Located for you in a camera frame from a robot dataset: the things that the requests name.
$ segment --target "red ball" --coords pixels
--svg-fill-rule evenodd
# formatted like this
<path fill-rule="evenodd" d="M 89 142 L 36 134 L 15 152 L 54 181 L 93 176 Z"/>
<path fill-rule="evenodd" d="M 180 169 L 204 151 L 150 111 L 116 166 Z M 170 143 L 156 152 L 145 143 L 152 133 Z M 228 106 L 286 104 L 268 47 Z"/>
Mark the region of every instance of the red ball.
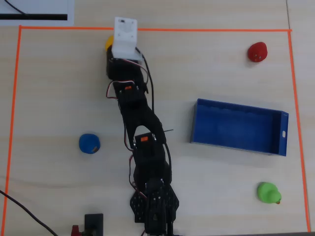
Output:
<path fill-rule="evenodd" d="M 251 45 L 247 51 L 247 56 L 252 62 L 261 62 L 265 60 L 267 54 L 267 46 L 263 42 L 258 42 Z"/>

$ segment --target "blue ball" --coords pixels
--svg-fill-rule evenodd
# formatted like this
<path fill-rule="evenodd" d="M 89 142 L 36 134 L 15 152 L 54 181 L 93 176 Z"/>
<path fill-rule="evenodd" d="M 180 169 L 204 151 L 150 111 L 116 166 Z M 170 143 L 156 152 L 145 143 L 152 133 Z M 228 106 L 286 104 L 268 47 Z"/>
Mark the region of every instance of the blue ball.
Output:
<path fill-rule="evenodd" d="M 79 139 L 80 150 L 87 154 L 96 153 L 100 148 L 100 141 L 95 134 L 83 134 Z"/>

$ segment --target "green ball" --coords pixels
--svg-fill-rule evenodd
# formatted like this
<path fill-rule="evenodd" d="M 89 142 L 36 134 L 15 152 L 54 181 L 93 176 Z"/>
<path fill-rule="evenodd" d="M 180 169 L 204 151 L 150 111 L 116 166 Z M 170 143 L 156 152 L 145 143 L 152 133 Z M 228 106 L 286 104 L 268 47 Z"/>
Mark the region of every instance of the green ball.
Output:
<path fill-rule="evenodd" d="M 281 201 L 281 193 L 273 183 L 263 182 L 257 189 L 258 198 L 263 203 L 277 203 Z"/>

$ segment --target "orange boundary line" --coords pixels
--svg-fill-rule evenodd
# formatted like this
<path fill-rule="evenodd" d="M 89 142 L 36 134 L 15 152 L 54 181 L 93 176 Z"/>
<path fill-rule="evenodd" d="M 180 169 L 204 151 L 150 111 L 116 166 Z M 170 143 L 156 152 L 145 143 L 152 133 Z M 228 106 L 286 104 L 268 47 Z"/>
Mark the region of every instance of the orange boundary line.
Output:
<path fill-rule="evenodd" d="M 22 26 L 28 30 L 114 30 L 113 27 L 46 27 Z M 290 32 L 291 29 L 160 29 L 139 28 L 139 31 L 164 31 L 164 32 Z"/>
<path fill-rule="evenodd" d="M 301 122 L 300 122 L 300 113 L 299 113 L 299 103 L 298 103 L 298 100 L 297 100 L 297 91 L 296 91 L 296 81 L 295 81 L 295 72 L 294 72 L 291 32 L 289 32 L 289 31 L 287 33 L 287 38 L 288 38 L 288 41 L 289 41 L 291 73 L 292 73 L 294 102 L 295 102 L 295 111 L 296 111 L 296 122 L 297 122 L 297 131 L 298 131 L 298 135 L 299 135 L 299 144 L 300 144 L 302 180 L 303 180 L 303 191 L 304 191 L 305 218 L 306 218 L 307 231 L 311 232 L 310 212 L 309 212 L 307 185 L 306 185 L 305 162 L 304 162 L 303 143 L 302 143 Z"/>
<path fill-rule="evenodd" d="M 112 27 L 33 27 L 33 26 L 19 26 L 17 51 L 16 51 L 16 59 L 15 59 L 12 108 L 11 108 L 10 137 L 9 137 L 8 161 L 7 161 L 7 169 L 6 169 L 6 180 L 5 180 L 5 193 L 8 193 L 8 191 L 9 191 L 13 128 L 14 128 L 14 114 L 15 114 L 15 100 L 16 100 L 16 87 L 17 87 L 17 78 L 18 78 L 18 67 L 19 67 L 22 29 L 29 29 L 29 30 L 113 30 L 114 28 L 112 28 Z M 307 194 L 307 185 L 306 185 L 305 162 L 304 162 L 303 144 L 302 144 L 301 123 L 300 123 L 299 105 L 298 105 L 298 99 L 297 99 L 294 62 L 293 62 L 293 52 L 292 52 L 292 43 L 291 43 L 292 30 L 291 29 L 155 29 L 155 28 L 152 28 L 152 29 L 139 28 L 138 30 L 139 31 L 170 31 L 170 32 L 287 32 L 289 52 L 290 52 L 293 91 L 294 91 L 294 102 L 295 102 L 299 145 L 300 145 L 300 155 L 301 155 L 305 217 L 306 217 L 307 230 L 308 230 L 308 232 L 311 232 L 309 207 L 308 207 L 308 194 Z M 4 236 L 6 210 L 7 210 L 7 198 L 5 197 L 4 202 L 3 202 L 2 226 L 1 226 L 1 235 L 0 236 Z"/>
<path fill-rule="evenodd" d="M 7 194 L 8 191 L 9 191 L 10 167 L 11 167 L 11 154 L 12 154 L 12 141 L 13 141 L 13 128 L 14 128 L 15 98 L 16 98 L 16 85 L 17 85 L 18 69 L 19 69 L 21 34 L 22 34 L 22 27 L 19 26 L 18 45 L 17 45 L 17 49 L 16 49 L 16 58 L 15 58 L 15 71 L 14 71 L 13 95 L 12 95 L 12 108 L 11 108 L 11 124 L 10 124 L 9 150 L 8 150 L 8 161 L 7 161 L 7 166 L 6 166 L 6 179 L 5 179 L 5 191 L 4 191 L 6 194 Z M 1 236 L 4 236 L 6 207 L 7 207 L 7 197 L 4 198 L 4 202 L 3 202 Z"/>

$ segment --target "blue box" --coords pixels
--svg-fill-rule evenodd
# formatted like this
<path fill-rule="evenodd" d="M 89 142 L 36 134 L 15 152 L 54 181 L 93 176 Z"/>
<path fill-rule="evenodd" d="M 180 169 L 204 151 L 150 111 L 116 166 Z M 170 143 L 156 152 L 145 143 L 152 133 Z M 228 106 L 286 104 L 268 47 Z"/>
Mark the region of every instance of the blue box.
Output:
<path fill-rule="evenodd" d="M 191 143 L 286 156 L 288 119 L 283 111 L 198 99 Z"/>

